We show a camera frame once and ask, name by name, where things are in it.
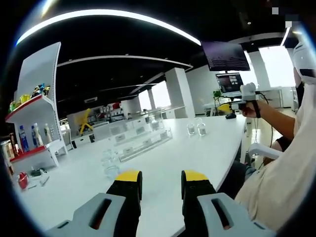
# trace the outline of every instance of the screen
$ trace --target screen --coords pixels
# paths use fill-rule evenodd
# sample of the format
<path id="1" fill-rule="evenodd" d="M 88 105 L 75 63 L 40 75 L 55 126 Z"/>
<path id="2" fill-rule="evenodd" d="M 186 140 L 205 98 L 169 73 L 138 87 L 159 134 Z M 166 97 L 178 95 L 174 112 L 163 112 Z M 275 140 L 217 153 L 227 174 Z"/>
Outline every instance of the screen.
<path id="1" fill-rule="evenodd" d="M 217 74 L 216 78 L 222 93 L 240 91 L 240 86 L 243 85 L 239 73 Z"/>
<path id="2" fill-rule="evenodd" d="M 201 42 L 210 71 L 250 71 L 240 44 Z"/>

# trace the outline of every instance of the window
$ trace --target window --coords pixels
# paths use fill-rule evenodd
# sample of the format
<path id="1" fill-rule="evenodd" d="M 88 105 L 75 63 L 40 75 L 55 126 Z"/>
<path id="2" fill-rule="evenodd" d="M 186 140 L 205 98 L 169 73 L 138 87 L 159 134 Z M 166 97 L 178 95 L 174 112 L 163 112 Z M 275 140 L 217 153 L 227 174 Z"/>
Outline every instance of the window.
<path id="1" fill-rule="evenodd" d="M 244 85 L 253 82 L 256 86 L 258 86 L 257 77 L 255 74 L 255 70 L 253 69 L 252 62 L 250 56 L 247 51 L 244 51 L 246 59 L 248 61 L 250 71 L 227 71 L 228 73 L 239 73 Z"/>
<path id="2" fill-rule="evenodd" d="M 291 57 L 284 46 L 259 48 L 265 63 L 271 87 L 295 86 L 293 64 Z"/>
<path id="3" fill-rule="evenodd" d="M 142 110 L 151 110 L 152 105 L 150 104 L 148 90 L 144 90 L 143 92 L 139 93 L 138 95 L 140 108 Z"/>
<path id="4" fill-rule="evenodd" d="M 152 93 L 153 93 L 155 106 L 157 108 L 171 105 L 169 93 L 167 89 L 167 84 L 165 81 L 162 81 L 157 85 L 154 85 L 152 87 Z"/>

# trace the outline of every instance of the person's arm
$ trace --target person's arm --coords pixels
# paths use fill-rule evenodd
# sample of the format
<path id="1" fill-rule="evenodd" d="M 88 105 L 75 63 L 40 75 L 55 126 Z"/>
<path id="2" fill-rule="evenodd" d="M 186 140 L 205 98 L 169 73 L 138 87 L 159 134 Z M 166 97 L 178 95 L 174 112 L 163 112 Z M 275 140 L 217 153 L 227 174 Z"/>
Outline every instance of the person's arm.
<path id="1" fill-rule="evenodd" d="M 264 103 L 263 101 L 257 101 L 258 107 L 260 110 L 261 117 L 267 121 L 272 127 L 274 127 L 279 133 L 289 140 L 294 138 L 294 123 L 295 119 L 282 114 L 277 111 L 275 108 L 272 108 L 270 105 Z M 252 102 L 246 104 L 246 108 L 242 111 L 242 114 L 245 117 L 255 118 L 256 113 Z"/>

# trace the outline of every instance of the chair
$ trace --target chair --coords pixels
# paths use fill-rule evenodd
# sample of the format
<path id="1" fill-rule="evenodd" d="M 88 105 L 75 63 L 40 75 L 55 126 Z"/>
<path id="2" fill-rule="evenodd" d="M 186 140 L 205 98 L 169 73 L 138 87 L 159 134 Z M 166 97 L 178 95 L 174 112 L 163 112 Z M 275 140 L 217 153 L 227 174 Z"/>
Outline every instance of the chair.
<path id="1" fill-rule="evenodd" d="M 267 147 L 259 143 L 253 143 L 249 147 L 248 154 L 250 157 L 253 155 L 261 155 L 268 157 L 270 159 L 277 159 L 280 155 L 283 154 L 283 152 L 277 151 L 273 148 Z"/>

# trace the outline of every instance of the person's hand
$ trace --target person's hand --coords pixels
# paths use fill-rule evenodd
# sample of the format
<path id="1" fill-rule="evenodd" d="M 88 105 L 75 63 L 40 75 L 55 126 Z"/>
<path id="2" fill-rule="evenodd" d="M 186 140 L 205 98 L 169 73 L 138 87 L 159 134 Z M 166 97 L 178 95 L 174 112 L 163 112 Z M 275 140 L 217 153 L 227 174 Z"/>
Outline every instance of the person's hand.
<path id="1" fill-rule="evenodd" d="M 257 104 L 259 107 L 259 111 L 260 113 L 262 112 L 262 109 L 264 108 L 264 106 L 266 105 L 264 102 L 257 100 Z M 242 110 L 242 115 L 244 115 L 245 117 L 248 118 L 256 118 L 256 112 L 255 112 L 255 108 L 253 106 L 252 102 L 247 102 L 246 107 Z"/>

